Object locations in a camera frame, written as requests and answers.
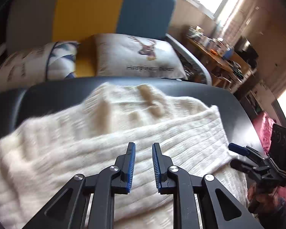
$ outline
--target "deer illustration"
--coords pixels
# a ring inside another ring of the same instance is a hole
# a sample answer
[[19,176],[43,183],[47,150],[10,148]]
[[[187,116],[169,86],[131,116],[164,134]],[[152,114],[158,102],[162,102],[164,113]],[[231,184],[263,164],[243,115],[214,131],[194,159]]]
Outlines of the deer illustration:
[[140,43],[142,49],[139,50],[138,53],[141,55],[147,55],[147,60],[151,61],[151,60],[155,60],[157,58],[156,53],[155,53],[155,45],[157,42],[155,40],[148,39],[150,42],[152,42],[152,44],[151,45],[145,45],[134,36],[131,36],[129,38]]

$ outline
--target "metal pivot screw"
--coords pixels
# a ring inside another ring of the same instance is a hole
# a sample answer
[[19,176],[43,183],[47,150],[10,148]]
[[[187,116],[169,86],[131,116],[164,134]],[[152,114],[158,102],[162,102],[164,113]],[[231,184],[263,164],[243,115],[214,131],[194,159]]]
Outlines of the metal pivot screw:
[[112,165],[112,166],[110,166],[109,169],[110,169],[111,171],[118,171],[118,170],[119,170],[119,167],[116,166],[116,165]]
[[214,176],[211,174],[207,174],[204,178],[209,182],[214,180]]
[[177,172],[177,171],[179,171],[179,168],[177,166],[173,165],[173,166],[170,166],[170,171],[171,172]]
[[76,181],[80,181],[80,180],[82,180],[84,178],[84,176],[82,174],[76,174],[73,178]]

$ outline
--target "yellow cushion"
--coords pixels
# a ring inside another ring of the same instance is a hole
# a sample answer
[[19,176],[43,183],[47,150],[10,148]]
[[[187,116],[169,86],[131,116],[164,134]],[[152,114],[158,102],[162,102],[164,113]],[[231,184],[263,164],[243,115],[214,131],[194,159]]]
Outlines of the yellow cushion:
[[82,44],[76,56],[78,77],[95,76],[96,58],[89,37],[115,33],[123,0],[57,0],[52,41],[76,40]]

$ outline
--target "wooden desk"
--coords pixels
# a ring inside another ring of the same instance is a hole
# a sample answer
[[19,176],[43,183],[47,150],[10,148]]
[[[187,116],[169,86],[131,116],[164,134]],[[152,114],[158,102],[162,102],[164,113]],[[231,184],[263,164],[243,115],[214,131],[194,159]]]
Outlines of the wooden desk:
[[229,63],[226,60],[223,60],[222,58],[215,56],[214,54],[210,53],[208,50],[206,50],[202,45],[199,45],[198,43],[196,43],[195,41],[193,41],[190,38],[187,38],[187,41],[193,45],[195,48],[199,49],[199,51],[201,53],[203,53],[205,56],[208,57],[208,59],[211,60],[210,63],[208,63],[208,65],[206,65],[206,68],[209,72],[212,72],[212,70],[218,66],[222,69],[224,69],[225,71],[229,72],[229,73],[233,73],[233,70],[231,69],[231,67],[229,66]]

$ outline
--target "curtain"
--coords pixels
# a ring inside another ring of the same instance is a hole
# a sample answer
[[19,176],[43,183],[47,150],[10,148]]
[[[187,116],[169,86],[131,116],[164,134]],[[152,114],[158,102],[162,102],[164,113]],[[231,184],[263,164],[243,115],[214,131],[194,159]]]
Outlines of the curtain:
[[217,19],[215,37],[221,37],[234,46],[256,10],[256,2],[257,0],[228,0]]

